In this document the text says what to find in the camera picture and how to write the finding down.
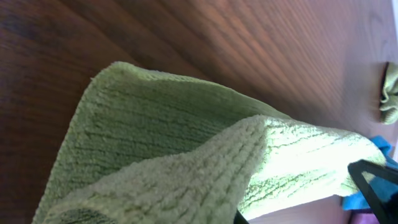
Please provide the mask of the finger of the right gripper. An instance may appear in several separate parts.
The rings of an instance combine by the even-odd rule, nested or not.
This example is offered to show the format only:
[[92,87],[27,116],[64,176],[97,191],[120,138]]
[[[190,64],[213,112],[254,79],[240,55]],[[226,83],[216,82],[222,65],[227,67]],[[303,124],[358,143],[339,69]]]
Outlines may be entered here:
[[384,203],[376,195],[374,189],[368,184],[363,172],[373,174],[391,183],[397,184],[397,169],[380,166],[369,161],[360,160],[350,163],[348,171],[358,189],[364,195],[370,209],[375,214],[380,224],[397,223],[397,194]]

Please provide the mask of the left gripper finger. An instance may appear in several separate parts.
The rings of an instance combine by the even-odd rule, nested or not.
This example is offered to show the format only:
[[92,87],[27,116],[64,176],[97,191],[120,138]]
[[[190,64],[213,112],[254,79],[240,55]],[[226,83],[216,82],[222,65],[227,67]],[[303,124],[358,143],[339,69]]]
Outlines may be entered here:
[[236,211],[233,224],[249,224],[249,222],[242,216],[239,210]]

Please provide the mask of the large green cloth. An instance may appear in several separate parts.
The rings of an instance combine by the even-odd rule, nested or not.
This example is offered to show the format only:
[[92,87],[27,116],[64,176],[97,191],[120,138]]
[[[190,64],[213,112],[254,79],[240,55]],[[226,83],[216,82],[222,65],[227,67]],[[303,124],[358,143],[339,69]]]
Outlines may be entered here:
[[232,223],[358,191],[368,138],[225,86],[115,62],[70,122],[34,223]]

